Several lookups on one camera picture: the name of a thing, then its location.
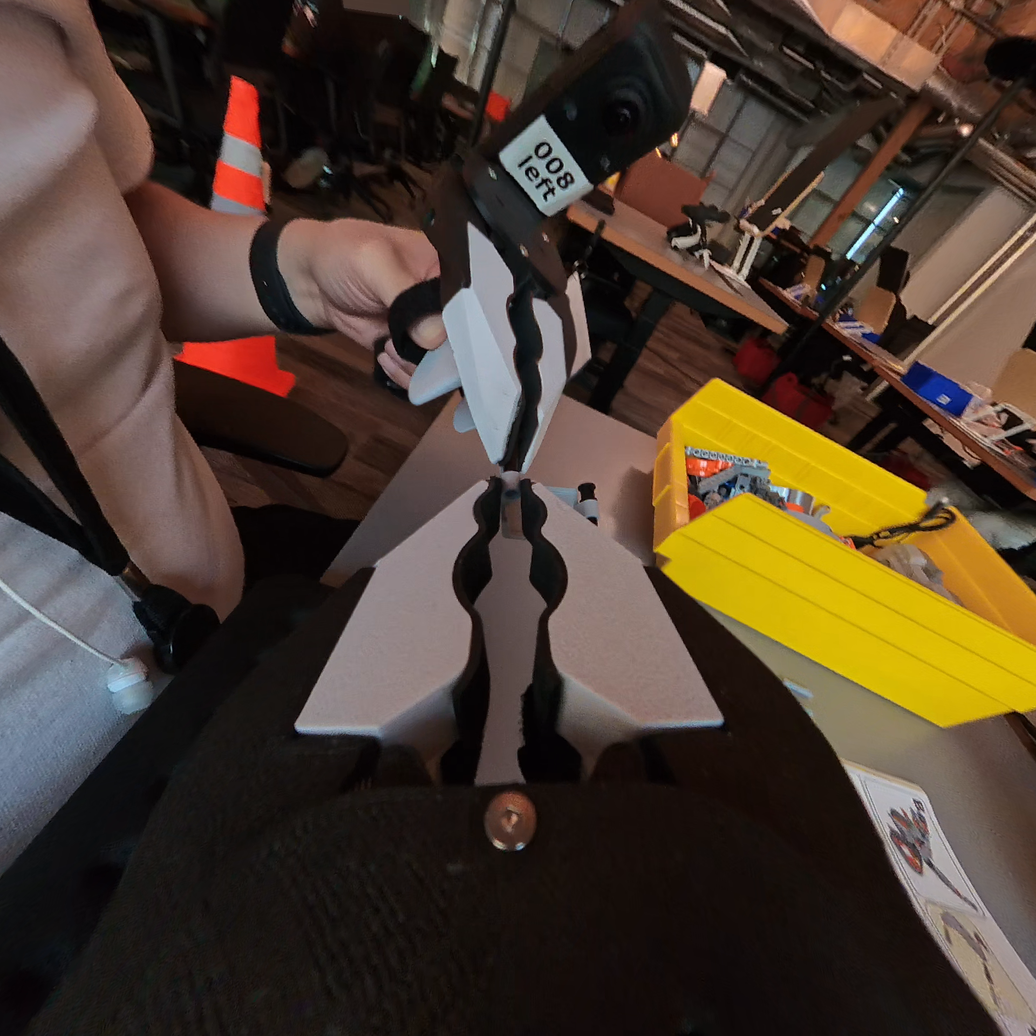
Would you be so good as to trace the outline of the grey desk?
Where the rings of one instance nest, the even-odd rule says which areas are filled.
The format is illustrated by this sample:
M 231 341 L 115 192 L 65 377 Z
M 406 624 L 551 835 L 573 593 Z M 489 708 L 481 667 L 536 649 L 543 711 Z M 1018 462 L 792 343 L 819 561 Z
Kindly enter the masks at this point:
M 447 401 L 388 481 L 330 563 L 326 585 L 336 588 L 378 562 L 478 478 L 492 473 L 478 435 L 454 429 L 456 404 Z M 530 474 L 550 486 L 595 483 L 602 533 L 652 563 L 654 460 L 654 437 L 564 400 Z M 811 692 L 812 718 L 839 756 L 926 792 L 966 876 L 1034 973 L 1035 768 L 1010 722 L 997 717 L 943 730 L 714 608 L 706 611 L 776 677 Z

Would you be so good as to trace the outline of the instruction booklet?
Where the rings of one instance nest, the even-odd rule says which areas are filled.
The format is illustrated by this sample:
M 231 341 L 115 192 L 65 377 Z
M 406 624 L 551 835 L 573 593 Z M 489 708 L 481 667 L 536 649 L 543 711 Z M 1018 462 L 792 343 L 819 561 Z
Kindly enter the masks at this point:
M 1035 980 L 949 844 L 921 787 L 842 760 L 894 871 L 1001 1034 L 1035 1033 Z

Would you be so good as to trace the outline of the black wristband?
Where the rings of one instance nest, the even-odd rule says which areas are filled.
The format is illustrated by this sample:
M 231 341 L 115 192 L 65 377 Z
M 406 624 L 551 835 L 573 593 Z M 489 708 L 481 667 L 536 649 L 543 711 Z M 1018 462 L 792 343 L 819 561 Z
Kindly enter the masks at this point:
M 308 320 L 293 301 L 278 262 L 278 246 L 285 229 L 298 221 L 269 220 L 253 235 L 249 249 L 249 268 L 257 301 L 277 330 L 304 337 L 321 337 L 333 329 L 319 328 Z

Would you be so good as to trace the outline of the person's left forearm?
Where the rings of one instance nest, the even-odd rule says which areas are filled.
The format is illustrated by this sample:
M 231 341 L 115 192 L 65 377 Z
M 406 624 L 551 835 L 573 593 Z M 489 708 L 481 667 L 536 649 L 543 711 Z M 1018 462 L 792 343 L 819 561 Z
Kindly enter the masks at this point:
M 159 279 L 162 332 L 171 343 L 271 335 L 250 252 L 260 215 L 221 214 L 146 181 L 124 196 Z

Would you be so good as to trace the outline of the red container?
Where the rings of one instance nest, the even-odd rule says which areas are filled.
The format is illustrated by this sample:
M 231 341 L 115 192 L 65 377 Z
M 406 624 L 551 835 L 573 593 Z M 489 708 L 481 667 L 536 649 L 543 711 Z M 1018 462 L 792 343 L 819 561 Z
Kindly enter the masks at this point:
M 762 395 L 762 401 L 814 431 L 821 430 L 834 411 L 832 396 L 800 382 L 792 372 L 774 379 Z
M 775 347 L 766 336 L 746 338 L 732 357 L 733 369 L 744 382 L 752 386 L 765 384 L 779 361 Z

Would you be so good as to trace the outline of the orange traffic cone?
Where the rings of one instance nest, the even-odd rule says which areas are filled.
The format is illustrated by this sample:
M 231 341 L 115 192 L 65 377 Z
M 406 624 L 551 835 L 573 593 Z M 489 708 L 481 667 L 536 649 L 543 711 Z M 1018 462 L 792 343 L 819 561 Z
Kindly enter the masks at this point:
M 269 168 L 262 156 L 258 91 L 232 76 L 210 208 L 222 214 L 266 215 L 268 201 Z M 278 365 L 274 336 L 188 342 L 176 359 L 181 366 L 221 374 L 281 398 L 295 385 L 295 376 Z

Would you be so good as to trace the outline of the yellow plastic bin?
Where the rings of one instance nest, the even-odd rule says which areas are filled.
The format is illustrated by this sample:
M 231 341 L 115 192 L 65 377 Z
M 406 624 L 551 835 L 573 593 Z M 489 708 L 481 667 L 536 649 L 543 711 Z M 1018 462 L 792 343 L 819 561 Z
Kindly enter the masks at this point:
M 924 493 L 757 399 L 713 379 L 656 442 L 654 551 L 689 596 L 941 727 L 1034 711 L 1034 593 L 965 517 L 910 538 L 954 603 L 839 540 L 919 518 Z M 752 495 L 693 516 L 687 447 L 768 463 L 837 537 Z

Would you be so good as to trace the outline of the pile of toy building parts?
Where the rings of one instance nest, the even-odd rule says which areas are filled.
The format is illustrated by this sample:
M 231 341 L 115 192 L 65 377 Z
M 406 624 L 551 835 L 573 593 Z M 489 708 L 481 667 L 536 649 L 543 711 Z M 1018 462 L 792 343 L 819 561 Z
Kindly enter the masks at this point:
M 915 534 L 940 531 L 956 522 L 956 513 L 946 499 L 938 499 L 919 519 L 905 524 L 887 526 L 864 536 L 839 536 L 829 525 L 829 506 L 818 502 L 814 495 L 804 490 L 775 484 L 764 461 L 688 447 L 685 466 L 691 520 L 738 497 L 753 496 L 850 549 L 863 551 L 944 599 L 955 604 L 962 602 L 947 587 L 943 570 L 930 555 L 908 543 L 908 538 Z

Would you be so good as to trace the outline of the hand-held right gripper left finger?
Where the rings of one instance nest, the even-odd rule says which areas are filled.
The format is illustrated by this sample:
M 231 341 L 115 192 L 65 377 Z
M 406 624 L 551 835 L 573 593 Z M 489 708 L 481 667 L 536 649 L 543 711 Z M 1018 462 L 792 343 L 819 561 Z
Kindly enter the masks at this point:
M 477 482 L 375 567 L 295 731 L 413 749 L 442 781 L 473 781 L 490 697 L 476 609 L 493 576 L 502 482 Z

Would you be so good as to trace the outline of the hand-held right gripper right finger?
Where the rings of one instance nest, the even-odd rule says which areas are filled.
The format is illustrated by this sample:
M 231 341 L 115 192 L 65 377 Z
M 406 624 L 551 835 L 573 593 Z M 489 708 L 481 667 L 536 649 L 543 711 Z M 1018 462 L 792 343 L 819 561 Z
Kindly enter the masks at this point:
M 529 582 L 543 600 L 522 697 L 522 776 L 577 781 L 608 747 L 718 728 L 706 686 L 648 569 L 553 492 L 522 481 Z

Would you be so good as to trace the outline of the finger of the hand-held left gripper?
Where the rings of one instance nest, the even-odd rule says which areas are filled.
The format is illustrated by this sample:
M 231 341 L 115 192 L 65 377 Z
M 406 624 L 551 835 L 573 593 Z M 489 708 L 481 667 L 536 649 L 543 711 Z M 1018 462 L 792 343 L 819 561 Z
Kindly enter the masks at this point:
M 467 281 L 444 304 L 447 338 L 474 431 L 489 461 L 527 473 L 540 390 L 536 282 L 516 278 L 496 246 L 467 223 Z
M 517 304 L 514 330 L 521 387 L 514 423 L 514 470 L 527 473 L 572 375 L 589 361 L 589 330 L 579 276 L 563 294 Z

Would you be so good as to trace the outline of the blue box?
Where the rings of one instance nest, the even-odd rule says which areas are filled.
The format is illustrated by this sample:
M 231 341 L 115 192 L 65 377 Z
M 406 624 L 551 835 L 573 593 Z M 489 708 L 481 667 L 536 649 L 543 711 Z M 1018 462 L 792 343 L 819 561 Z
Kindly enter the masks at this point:
M 920 399 L 944 410 L 953 418 L 959 418 L 973 400 L 973 394 L 961 384 L 919 362 L 906 369 L 901 377 L 902 384 Z

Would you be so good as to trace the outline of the brown cardboard box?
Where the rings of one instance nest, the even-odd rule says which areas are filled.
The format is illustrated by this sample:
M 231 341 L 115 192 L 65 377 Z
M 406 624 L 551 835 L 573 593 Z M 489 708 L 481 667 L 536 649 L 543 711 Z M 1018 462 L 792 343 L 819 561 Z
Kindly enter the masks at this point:
M 615 199 L 668 229 L 687 221 L 683 208 L 699 204 L 713 179 L 713 174 L 698 177 L 653 149 L 618 178 Z

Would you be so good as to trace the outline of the wooden workbench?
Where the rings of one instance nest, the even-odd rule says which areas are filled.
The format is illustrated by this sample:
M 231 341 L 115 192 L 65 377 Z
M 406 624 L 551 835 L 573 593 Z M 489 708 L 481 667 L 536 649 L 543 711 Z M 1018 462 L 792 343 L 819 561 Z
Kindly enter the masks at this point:
M 848 439 L 848 449 L 869 457 L 889 455 L 912 440 L 932 456 L 982 499 L 1002 506 L 1034 501 L 1034 466 L 1013 459 L 994 442 L 973 434 L 962 421 L 921 397 L 902 376 L 865 344 L 826 323 L 821 330 L 824 349 L 832 359 L 822 370 L 834 369 L 847 356 L 854 368 L 879 388 L 875 414 Z
M 581 200 L 565 213 L 574 225 L 595 231 L 603 223 L 601 242 L 635 278 L 674 303 L 701 315 L 744 319 L 773 333 L 787 322 L 746 285 L 686 258 L 672 250 L 665 227 L 635 208 L 616 201 L 612 214 L 603 214 Z

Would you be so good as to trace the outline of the person's left hand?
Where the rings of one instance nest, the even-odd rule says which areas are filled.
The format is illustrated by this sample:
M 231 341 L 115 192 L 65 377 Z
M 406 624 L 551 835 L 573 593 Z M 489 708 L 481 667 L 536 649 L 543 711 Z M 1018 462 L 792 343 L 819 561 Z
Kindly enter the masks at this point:
M 292 304 L 310 324 L 369 348 L 387 338 L 396 298 L 439 276 L 438 256 L 424 235 L 356 219 L 287 223 L 277 261 Z

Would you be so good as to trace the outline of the person's white shirt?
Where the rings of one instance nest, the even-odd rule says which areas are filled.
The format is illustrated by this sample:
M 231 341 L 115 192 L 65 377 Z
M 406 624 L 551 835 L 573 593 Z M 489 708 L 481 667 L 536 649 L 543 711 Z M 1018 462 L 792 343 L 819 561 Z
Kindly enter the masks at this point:
M 243 555 L 224 493 L 175 413 L 159 280 L 124 196 L 147 121 L 86 2 L 2 2 L 2 339 L 131 558 L 226 618 Z M 2 869 L 130 728 L 111 663 L 2 597 Z

